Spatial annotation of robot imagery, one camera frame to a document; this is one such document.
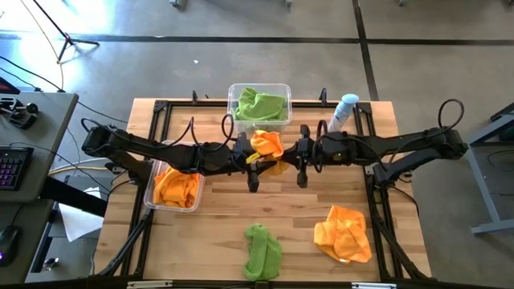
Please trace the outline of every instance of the black floor stripe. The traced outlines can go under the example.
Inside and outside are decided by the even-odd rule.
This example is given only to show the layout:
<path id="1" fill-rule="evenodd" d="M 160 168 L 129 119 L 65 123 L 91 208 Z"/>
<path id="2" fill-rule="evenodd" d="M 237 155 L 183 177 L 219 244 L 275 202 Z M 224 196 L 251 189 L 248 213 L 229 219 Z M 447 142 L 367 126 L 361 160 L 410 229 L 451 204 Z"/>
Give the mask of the black floor stripe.
<path id="1" fill-rule="evenodd" d="M 368 83 L 369 98 L 373 101 L 378 99 L 377 84 L 375 83 L 375 75 L 373 74 L 373 66 L 371 65 L 371 56 L 369 55 L 368 40 L 366 39 L 366 31 L 364 21 L 362 20 L 361 6 L 359 0 L 352 0 L 353 13 L 357 23 L 357 33 L 359 34 L 359 43 L 361 44 L 362 61 L 364 62 L 364 73 L 366 74 L 366 82 Z"/>
<path id="2" fill-rule="evenodd" d="M 387 45 L 463 45 L 463 46 L 512 46 L 514 40 L 498 39 L 367 39 L 369 44 Z"/>
<path id="3" fill-rule="evenodd" d="M 34 31 L 0 30 L 1 40 L 21 40 L 23 36 L 35 35 Z M 357 44 L 358 38 L 331 37 L 230 37 L 230 36 L 123 36 L 70 34 L 72 38 L 97 42 L 128 43 L 339 43 Z M 368 44 L 384 45 L 462 45 L 462 46 L 514 46 L 514 39 L 365 39 Z"/>
<path id="4" fill-rule="evenodd" d="M 0 33 L 0 39 L 23 39 L 24 35 L 33 32 Z M 354 38 L 323 38 L 323 37 L 224 37 L 224 36 L 122 36 L 122 35 L 84 35 L 69 34 L 72 39 L 114 42 L 114 43 L 327 43 L 356 44 Z"/>

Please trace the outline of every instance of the spray bottle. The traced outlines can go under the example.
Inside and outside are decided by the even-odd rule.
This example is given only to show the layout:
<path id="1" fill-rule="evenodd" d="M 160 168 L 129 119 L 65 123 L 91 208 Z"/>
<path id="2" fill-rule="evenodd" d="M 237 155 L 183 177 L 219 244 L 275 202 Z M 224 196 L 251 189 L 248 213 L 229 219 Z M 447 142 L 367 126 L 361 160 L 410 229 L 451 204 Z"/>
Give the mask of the spray bottle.
<path id="1" fill-rule="evenodd" d="M 345 121 L 352 115 L 353 106 L 359 101 L 359 96 L 347 94 L 341 97 L 341 102 L 337 105 L 334 116 L 328 124 L 329 132 L 340 132 Z"/>

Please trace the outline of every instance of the plastic container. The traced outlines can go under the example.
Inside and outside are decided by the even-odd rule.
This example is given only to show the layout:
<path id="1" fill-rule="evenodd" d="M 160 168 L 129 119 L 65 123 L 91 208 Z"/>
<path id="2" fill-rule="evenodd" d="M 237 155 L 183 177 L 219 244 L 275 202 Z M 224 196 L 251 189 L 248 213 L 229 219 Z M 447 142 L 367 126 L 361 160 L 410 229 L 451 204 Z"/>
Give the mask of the plastic container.
<path id="1" fill-rule="evenodd" d="M 165 144 L 165 145 L 169 145 L 172 142 L 173 142 L 172 140 L 165 140 L 162 143 Z M 180 144 L 192 145 L 193 143 L 180 142 Z M 196 193 L 196 200 L 195 200 L 194 205 L 192 207 L 190 207 L 190 208 L 178 208 L 178 207 L 172 207 L 172 206 L 157 205 L 157 204 L 153 203 L 153 189 L 155 188 L 155 180 L 154 180 L 154 178 L 155 178 L 156 175 L 165 172 L 168 168 L 169 168 L 168 163 L 166 163 L 164 161 L 158 161 L 158 160 L 153 161 L 152 172 L 150 174 L 150 179 L 149 179 L 148 184 L 146 186 L 145 198 L 143 199 L 143 201 L 145 202 L 145 206 L 147 206 L 147 207 L 149 207 L 151 209 L 169 210 L 169 211 L 179 212 L 179 213 L 191 213 L 191 212 L 194 212 L 198 208 L 198 206 L 200 205 L 200 201 L 202 200 L 203 186 L 204 186 L 204 183 L 206 181 L 205 177 L 202 176 L 202 175 L 200 175 L 200 180 L 199 180 L 199 183 L 198 183 L 198 191 Z"/>
<path id="2" fill-rule="evenodd" d="M 250 138 L 255 130 L 261 129 L 267 132 L 283 132 L 284 128 L 291 122 L 292 119 L 292 101 L 291 101 L 291 88 L 287 84 L 281 83 L 236 83 L 232 84 L 228 89 L 228 105 L 227 113 L 232 116 L 235 114 L 235 109 L 239 106 L 239 97 L 244 88 L 254 88 L 258 93 L 267 93 L 274 96 L 283 96 L 287 98 L 284 102 L 284 109 L 286 109 L 286 117 L 284 120 L 235 120 L 235 132 L 246 132 Z"/>

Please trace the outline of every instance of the green cloth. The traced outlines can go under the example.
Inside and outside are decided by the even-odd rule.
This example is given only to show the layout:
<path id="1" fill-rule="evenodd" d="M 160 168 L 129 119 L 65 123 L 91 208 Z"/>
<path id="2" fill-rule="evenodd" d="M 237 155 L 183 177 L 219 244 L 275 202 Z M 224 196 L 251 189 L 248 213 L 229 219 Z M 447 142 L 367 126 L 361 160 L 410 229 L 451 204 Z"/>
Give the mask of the green cloth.
<path id="1" fill-rule="evenodd" d="M 235 109 L 235 120 L 286 120 L 284 107 L 286 98 L 258 93 L 253 88 L 244 88 Z"/>
<path id="2" fill-rule="evenodd" d="M 250 260 L 244 266 L 244 275 L 250 281 L 269 280 L 279 275 L 282 247 L 261 224 L 249 226 L 244 235 L 251 240 L 248 245 Z"/>

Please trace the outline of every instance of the cloth in container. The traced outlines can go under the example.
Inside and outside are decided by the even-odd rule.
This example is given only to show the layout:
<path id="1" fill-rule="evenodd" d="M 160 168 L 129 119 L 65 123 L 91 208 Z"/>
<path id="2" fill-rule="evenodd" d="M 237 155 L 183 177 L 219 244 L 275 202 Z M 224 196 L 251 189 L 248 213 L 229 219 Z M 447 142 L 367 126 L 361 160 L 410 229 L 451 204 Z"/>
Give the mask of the cloth in container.
<path id="1" fill-rule="evenodd" d="M 190 208 L 196 202 L 200 174 L 184 174 L 168 168 L 154 178 L 153 203 L 180 208 Z"/>
<path id="2" fill-rule="evenodd" d="M 235 109 L 235 120 L 286 120 L 287 99 L 258 93 L 253 88 L 244 88 L 239 97 L 239 106 Z"/>

